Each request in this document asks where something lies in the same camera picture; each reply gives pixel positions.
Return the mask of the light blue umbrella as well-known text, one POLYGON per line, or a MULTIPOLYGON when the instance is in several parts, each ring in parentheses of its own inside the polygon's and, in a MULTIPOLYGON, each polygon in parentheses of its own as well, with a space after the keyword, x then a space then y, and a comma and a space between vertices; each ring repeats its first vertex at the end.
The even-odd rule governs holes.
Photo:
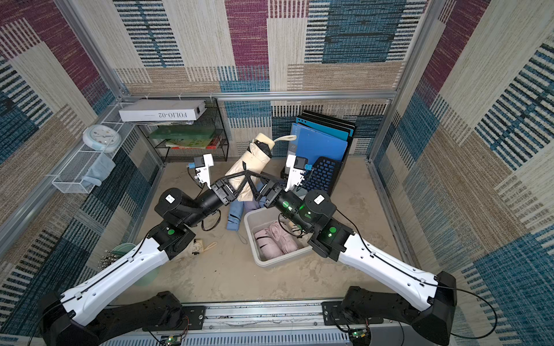
POLYGON ((227 217, 228 231, 237 232, 244 213, 244 203, 242 201, 235 200, 229 205, 229 213, 227 217))

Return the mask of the white plastic storage box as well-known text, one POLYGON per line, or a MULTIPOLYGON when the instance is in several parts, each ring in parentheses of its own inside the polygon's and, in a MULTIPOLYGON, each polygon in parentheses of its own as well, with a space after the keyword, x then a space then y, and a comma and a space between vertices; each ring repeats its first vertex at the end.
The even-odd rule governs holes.
POLYGON ((255 263, 262 268, 297 260, 312 252, 305 239, 297 239, 285 232, 291 231, 276 208, 258 209, 247 213, 243 221, 255 263))

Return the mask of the cream striped umbrella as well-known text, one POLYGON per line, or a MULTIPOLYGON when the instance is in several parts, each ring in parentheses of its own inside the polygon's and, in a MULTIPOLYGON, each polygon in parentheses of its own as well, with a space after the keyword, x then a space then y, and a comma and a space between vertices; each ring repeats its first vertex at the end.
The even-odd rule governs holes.
POLYGON ((311 234, 301 229, 298 225, 296 225, 292 221, 288 221, 287 225, 293 237, 299 242, 306 244, 310 240, 311 234))

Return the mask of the beige umbrella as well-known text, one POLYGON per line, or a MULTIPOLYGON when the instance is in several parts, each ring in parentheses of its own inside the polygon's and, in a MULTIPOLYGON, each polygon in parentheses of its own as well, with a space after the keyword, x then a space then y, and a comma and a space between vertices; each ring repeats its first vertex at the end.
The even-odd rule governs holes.
POLYGON ((194 239, 192 248, 190 248, 190 253, 193 256, 198 256, 204 252, 209 251, 210 249, 215 248, 216 245, 217 245, 217 242, 212 242, 208 245, 205 245, 202 239, 194 239))

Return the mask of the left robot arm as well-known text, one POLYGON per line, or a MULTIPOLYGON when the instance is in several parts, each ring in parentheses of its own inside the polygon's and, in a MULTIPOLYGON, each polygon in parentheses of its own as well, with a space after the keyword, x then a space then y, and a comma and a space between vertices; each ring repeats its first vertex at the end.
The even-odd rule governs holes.
POLYGON ((111 307, 111 302, 151 271, 184 252, 197 226, 221 207, 250 192, 261 198, 260 182, 271 177, 247 170, 228 174, 196 198, 174 187, 164 191, 155 207, 162 222, 122 258, 85 282, 39 302, 40 334, 47 345, 100 345, 127 332, 147 327, 175 329, 183 321, 182 304, 169 291, 139 303, 111 307))

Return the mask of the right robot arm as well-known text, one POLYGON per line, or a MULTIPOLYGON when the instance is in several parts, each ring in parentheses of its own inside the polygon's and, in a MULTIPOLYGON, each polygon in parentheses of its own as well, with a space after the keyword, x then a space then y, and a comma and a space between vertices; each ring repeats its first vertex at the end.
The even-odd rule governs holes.
POLYGON ((378 294, 351 287, 342 302, 344 312, 360 319, 400 321, 434 344, 450 343, 457 306, 457 281, 451 274, 420 270, 371 245, 353 223, 336 219, 339 211, 322 190, 299 198, 268 174, 250 172, 247 179, 256 199, 265 199, 266 207, 276 208, 310 234, 308 243, 318 255, 356 268, 391 289, 378 294))

